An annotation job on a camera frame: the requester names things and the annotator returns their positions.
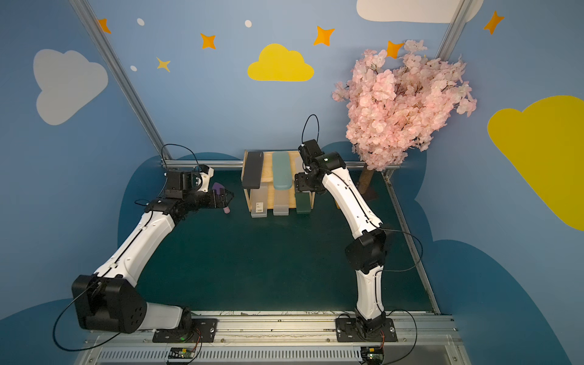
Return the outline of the teal translucent pencil case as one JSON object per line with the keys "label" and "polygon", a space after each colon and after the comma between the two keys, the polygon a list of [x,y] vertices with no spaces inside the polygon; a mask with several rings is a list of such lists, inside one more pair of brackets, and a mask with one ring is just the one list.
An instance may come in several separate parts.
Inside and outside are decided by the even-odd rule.
{"label": "teal translucent pencil case", "polygon": [[277,190],[288,190],[293,185],[290,155],[286,151],[276,151],[272,154],[273,186]]}

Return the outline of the black pencil case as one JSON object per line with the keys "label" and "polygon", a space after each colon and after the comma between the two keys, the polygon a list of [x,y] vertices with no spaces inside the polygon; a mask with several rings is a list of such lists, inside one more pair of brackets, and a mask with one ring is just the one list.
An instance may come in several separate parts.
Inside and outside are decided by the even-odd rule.
{"label": "black pencil case", "polygon": [[248,151],[243,169],[242,187],[259,189],[262,182],[263,151]]}

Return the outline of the frosted case with barcode label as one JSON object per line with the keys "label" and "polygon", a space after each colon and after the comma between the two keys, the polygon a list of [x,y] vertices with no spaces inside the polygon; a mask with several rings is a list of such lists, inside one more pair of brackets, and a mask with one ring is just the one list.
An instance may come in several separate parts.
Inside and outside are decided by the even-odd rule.
{"label": "frosted case with barcode label", "polygon": [[254,218],[267,217],[268,194],[269,188],[267,186],[261,186],[259,189],[252,189],[250,191],[250,207],[252,217]]}

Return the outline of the clear rounded pencil case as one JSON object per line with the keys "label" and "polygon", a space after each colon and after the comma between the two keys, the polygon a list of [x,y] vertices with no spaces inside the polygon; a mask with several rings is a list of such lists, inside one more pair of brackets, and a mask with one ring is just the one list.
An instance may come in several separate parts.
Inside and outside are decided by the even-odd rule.
{"label": "clear rounded pencil case", "polygon": [[294,172],[304,173],[304,162],[301,156],[296,156],[294,159]]}

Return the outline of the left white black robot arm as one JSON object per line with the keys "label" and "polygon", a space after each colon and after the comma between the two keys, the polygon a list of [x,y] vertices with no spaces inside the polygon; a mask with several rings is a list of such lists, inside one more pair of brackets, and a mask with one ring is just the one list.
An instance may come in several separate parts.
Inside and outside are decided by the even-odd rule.
{"label": "left white black robot arm", "polygon": [[154,199],[136,228],[117,251],[91,275],[79,275],[71,286],[82,329],[131,334],[145,330],[190,332],[185,307],[147,302],[136,286],[164,238],[192,211],[226,208],[234,193],[198,191],[182,199]]}

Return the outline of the dark green pencil case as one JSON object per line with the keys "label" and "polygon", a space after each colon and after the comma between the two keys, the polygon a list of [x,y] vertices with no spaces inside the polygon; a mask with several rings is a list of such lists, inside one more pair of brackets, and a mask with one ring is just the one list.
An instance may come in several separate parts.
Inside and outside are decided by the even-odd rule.
{"label": "dark green pencil case", "polygon": [[312,211],[311,194],[295,193],[296,211],[298,214],[310,214]]}

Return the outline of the purple toy trowel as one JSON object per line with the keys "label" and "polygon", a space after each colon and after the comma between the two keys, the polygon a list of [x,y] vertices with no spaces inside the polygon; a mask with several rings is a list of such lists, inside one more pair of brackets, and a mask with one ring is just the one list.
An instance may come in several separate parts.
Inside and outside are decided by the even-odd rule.
{"label": "purple toy trowel", "polygon": [[[219,196],[225,193],[225,187],[219,182],[215,182],[212,188],[214,192],[217,193]],[[225,205],[225,207],[223,207],[223,211],[225,214],[229,214],[231,212],[231,209],[227,205]]]}

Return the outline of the frosted case with cap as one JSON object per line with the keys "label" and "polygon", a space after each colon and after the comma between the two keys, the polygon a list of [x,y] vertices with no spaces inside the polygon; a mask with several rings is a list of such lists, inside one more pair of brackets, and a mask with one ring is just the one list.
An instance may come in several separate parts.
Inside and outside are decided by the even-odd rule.
{"label": "frosted case with cap", "polygon": [[289,216],[290,190],[275,190],[273,202],[274,216]]}

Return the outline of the pink cherry blossom tree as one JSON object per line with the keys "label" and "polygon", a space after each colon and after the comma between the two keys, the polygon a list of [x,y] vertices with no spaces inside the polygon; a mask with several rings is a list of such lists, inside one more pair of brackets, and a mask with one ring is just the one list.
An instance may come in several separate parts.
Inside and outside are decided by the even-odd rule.
{"label": "pink cherry blossom tree", "polygon": [[368,170],[400,165],[408,150],[425,151],[433,133],[447,125],[452,113],[470,116],[477,107],[472,89],[462,76],[466,64],[424,55],[421,40],[407,40],[402,65],[385,68],[389,54],[366,50],[339,82],[333,100],[345,102],[349,123],[346,137]]}

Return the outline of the left green circuit board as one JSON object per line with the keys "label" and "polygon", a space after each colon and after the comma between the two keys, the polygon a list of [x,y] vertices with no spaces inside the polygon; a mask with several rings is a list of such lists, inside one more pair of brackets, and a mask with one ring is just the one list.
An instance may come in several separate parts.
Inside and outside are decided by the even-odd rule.
{"label": "left green circuit board", "polygon": [[168,356],[167,356],[167,362],[172,362],[172,361],[179,361],[179,362],[187,362],[189,363],[190,361],[192,361],[195,356],[196,356],[196,349],[194,347],[192,348],[171,348]]}

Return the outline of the green circuit board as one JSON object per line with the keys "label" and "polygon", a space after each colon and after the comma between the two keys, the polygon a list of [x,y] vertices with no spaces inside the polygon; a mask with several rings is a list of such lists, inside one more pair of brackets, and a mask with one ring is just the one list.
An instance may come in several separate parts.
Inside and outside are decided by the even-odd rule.
{"label": "green circuit board", "polygon": [[189,363],[190,361],[192,361],[195,356],[196,356],[196,349],[194,347],[192,348],[171,348],[168,356],[167,356],[167,362],[172,362],[172,361],[179,361],[179,362],[187,362]]}
{"label": "green circuit board", "polygon": [[360,348],[360,364],[381,365],[384,361],[384,351],[380,346]]}

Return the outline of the right green circuit board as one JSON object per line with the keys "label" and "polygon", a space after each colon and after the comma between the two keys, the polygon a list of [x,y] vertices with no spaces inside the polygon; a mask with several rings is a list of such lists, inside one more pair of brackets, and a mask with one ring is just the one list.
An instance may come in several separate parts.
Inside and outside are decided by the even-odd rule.
{"label": "right green circuit board", "polygon": [[384,351],[380,346],[360,348],[360,364],[381,365],[384,361]]}

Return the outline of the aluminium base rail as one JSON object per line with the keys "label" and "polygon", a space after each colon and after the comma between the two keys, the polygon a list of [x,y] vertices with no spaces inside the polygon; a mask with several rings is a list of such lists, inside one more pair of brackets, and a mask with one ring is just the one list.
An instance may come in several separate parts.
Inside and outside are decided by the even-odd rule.
{"label": "aluminium base rail", "polygon": [[[380,346],[382,364],[469,364],[450,316],[392,311],[386,325],[362,335],[351,312],[196,312],[192,342],[154,343],[155,331],[88,337],[77,364],[360,364],[360,348]],[[167,362],[171,348],[196,349],[187,362]]]}

